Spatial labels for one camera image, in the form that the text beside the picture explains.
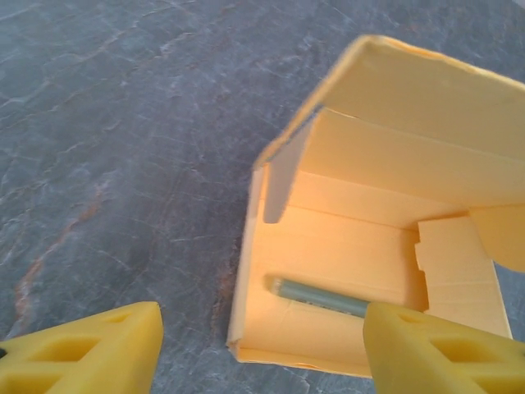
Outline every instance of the gray table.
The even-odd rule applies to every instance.
[[[0,2],[0,339],[157,300],[154,393],[372,392],[224,346],[252,161],[362,33],[525,80],[510,0]]]

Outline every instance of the stone countertop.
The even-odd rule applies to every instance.
[[[0,339],[156,300],[153,393],[373,392],[224,345],[250,166],[364,33],[525,81],[506,0],[3,2]],[[525,340],[524,276],[498,275]]]

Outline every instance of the yellow cardboard box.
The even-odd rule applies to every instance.
[[[525,85],[379,36],[341,56],[255,163],[228,345],[370,376],[363,320],[285,277],[511,337],[492,259],[525,270]]]

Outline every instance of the gray marble surface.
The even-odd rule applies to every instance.
[[[506,0],[0,2],[0,339],[156,300],[154,393],[373,392],[224,346],[251,163],[362,33],[525,80]]]

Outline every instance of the box flap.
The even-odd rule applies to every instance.
[[[499,264],[525,272],[525,205],[470,210],[486,252]]]
[[[363,36],[256,162],[271,167],[265,220],[279,220],[299,169],[471,208],[491,257],[525,270],[521,216],[511,221],[507,208],[485,211],[525,204],[523,130],[524,84]]]
[[[429,314],[512,337],[494,264],[469,217],[419,223],[416,256],[427,277]]]

